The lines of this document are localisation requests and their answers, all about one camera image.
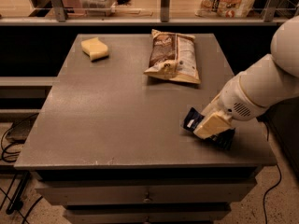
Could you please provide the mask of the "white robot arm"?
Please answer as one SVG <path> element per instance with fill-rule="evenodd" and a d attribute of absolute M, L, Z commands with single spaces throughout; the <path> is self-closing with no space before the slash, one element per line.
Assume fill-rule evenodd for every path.
<path fill-rule="evenodd" d="M 231 78 L 202 111 L 193 133 L 206 139 L 264 114 L 271 105 L 299 95 L 299 16 L 279 26 L 270 52 Z"/>

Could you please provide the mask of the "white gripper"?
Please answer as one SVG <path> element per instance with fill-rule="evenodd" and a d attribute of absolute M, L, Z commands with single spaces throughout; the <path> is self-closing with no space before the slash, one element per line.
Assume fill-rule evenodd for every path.
<path fill-rule="evenodd" d="M 267 107 L 256 105 L 250 100 L 241 84 L 244 72 L 230 79 L 203 109 L 206 117 L 197 125 L 193 133 L 202 139 L 225 132 L 232 128 L 232 119 L 247 121 L 261 116 Z"/>

